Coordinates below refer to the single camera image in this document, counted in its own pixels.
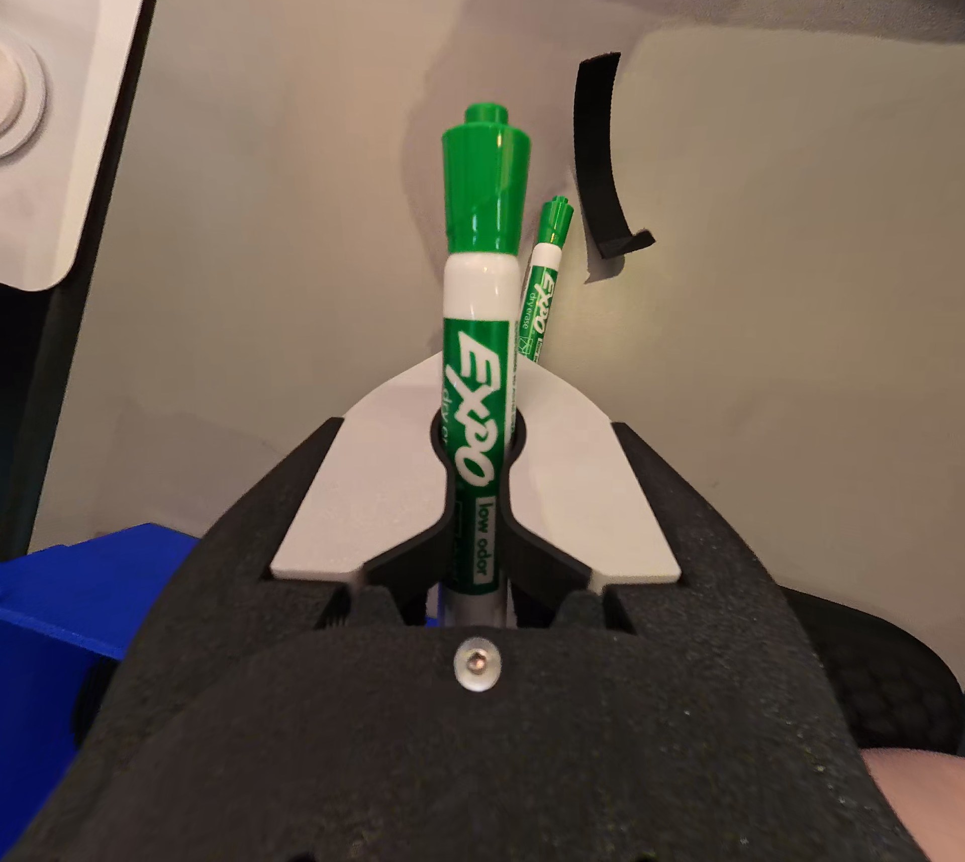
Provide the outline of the person's left forearm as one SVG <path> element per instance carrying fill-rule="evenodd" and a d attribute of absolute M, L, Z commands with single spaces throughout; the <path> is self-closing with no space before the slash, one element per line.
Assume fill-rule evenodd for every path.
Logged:
<path fill-rule="evenodd" d="M 931 861 L 964 860 L 964 758 L 874 748 L 865 766 L 895 814 Z"/>

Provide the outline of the green dry-erase marker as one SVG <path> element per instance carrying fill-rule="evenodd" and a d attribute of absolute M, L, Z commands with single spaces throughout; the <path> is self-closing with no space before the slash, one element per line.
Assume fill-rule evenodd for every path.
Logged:
<path fill-rule="evenodd" d="M 517 352 L 538 362 L 545 341 L 562 248 L 573 216 L 573 206 L 562 195 L 541 208 L 537 240 L 530 255 L 518 319 Z"/>
<path fill-rule="evenodd" d="M 468 107 L 442 137 L 446 237 L 441 440 L 454 469 L 454 541 L 443 622 L 503 627 L 497 514 L 516 415 L 518 253 L 531 140 L 506 108 Z"/>

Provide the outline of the blue plastic bin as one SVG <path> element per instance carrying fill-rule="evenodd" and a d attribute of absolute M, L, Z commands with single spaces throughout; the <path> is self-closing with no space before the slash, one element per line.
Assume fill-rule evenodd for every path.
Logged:
<path fill-rule="evenodd" d="M 65 775 L 135 634 L 196 544 L 145 523 L 2 563 L 2 854 Z"/>

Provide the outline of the white sign stand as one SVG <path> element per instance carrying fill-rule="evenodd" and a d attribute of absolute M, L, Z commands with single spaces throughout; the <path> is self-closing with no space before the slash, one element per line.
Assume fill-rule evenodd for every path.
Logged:
<path fill-rule="evenodd" d="M 75 262 L 143 0 L 1 4 L 1 282 L 36 293 Z"/>

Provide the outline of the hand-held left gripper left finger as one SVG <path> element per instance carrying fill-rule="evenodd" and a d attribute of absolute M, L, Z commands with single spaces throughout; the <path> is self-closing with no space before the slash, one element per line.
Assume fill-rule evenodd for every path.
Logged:
<path fill-rule="evenodd" d="M 429 587 L 452 502 L 432 440 L 441 354 L 346 411 L 270 566 L 277 580 Z"/>

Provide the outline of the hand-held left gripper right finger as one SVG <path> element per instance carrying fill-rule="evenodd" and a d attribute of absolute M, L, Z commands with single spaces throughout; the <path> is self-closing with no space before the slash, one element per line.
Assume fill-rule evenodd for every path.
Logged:
<path fill-rule="evenodd" d="M 507 468 L 507 572 L 528 593 L 678 582 L 669 548 L 610 418 L 565 380 L 518 363 Z"/>

